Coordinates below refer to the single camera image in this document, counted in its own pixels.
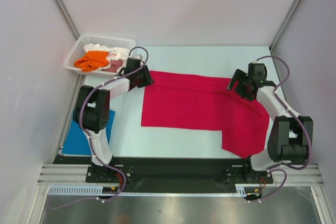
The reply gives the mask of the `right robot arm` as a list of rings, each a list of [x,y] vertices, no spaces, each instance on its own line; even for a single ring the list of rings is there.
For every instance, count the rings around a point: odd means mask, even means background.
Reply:
[[[247,183],[256,183],[281,166],[303,170],[309,165],[313,120],[300,115],[281,98],[279,86],[267,79],[263,63],[251,62],[247,72],[236,69],[227,88],[245,100],[259,102],[273,121],[267,148],[248,156],[241,169]]]

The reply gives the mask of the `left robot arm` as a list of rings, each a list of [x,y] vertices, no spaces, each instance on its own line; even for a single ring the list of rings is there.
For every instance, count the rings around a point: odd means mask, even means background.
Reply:
[[[91,164],[86,182],[110,183],[119,171],[109,165],[113,159],[108,144],[106,127],[110,119],[110,100],[134,88],[144,88],[154,83],[146,62],[129,58],[126,67],[97,87],[84,85],[77,97],[73,120],[84,133],[91,151]]]

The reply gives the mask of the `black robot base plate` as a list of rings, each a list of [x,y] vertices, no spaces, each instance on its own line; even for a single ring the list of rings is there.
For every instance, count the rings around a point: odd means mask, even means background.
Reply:
[[[89,185],[112,186],[113,189],[132,187],[173,187],[191,188],[206,186],[220,188],[223,185],[247,185],[261,188],[274,185],[276,174],[286,174],[281,166],[278,170],[263,176],[258,182],[249,184],[242,178],[242,167],[245,160],[229,159],[197,159],[197,158],[135,158],[115,157],[109,169],[120,172],[122,178],[114,176],[110,183],[88,183]],[[87,164],[88,157],[57,156],[53,164]]]

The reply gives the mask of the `red t shirt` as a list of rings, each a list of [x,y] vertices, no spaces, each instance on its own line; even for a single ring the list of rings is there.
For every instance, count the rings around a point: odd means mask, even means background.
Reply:
[[[264,150],[270,118],[257,101],[227,89],[229,78],[150,72],[141,125],[221,131],[222,149],[241,158]]]

